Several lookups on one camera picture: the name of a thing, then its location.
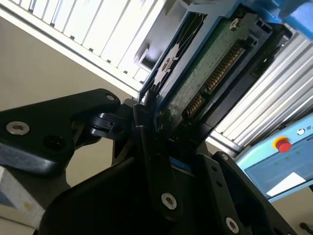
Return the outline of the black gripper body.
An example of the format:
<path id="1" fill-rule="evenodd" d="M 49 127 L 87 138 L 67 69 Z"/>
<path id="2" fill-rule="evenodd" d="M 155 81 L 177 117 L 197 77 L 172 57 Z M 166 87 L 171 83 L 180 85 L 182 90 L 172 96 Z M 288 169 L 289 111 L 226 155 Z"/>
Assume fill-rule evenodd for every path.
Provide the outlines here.
<path id="1" fill-rule="evenodd" d="M 183 215 L 169 221 L 151 207 L 133 159 L 59 195 L 42 218 L 41 235 L 218 235 L 220 227 L 194 176 L 174 169 Z"/>

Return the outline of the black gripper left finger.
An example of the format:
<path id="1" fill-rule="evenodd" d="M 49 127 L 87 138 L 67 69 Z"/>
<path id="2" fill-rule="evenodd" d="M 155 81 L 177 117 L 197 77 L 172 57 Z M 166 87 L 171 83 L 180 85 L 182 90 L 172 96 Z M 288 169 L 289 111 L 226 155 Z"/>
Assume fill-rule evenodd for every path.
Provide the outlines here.
<path id="1" fill-rule="evenodd" d="M 0 114 L 1 194 L 9 204 L 41 220 L 67 191 L 64 174 L 80 147 L 113 140 L 113 161 L 133 159 L 151 207 L 167 220 L 183 215 L 163 139 L 154 130 L 156 94 L 144 104 L 121 103 L 105 89 L 22 106 Z"/>

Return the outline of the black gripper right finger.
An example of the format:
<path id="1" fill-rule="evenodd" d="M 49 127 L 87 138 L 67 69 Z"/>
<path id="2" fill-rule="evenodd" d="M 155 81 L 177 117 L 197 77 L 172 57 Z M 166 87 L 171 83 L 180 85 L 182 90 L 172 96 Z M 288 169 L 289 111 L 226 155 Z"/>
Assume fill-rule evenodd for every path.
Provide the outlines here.
<path id="1" fill-rule="evenodd" d="M 208 152 L 209 127 L 179 126 L 174 175 L 183 216 L 173 235 L 292 235 L 294 229 L 225 153 Z"/>

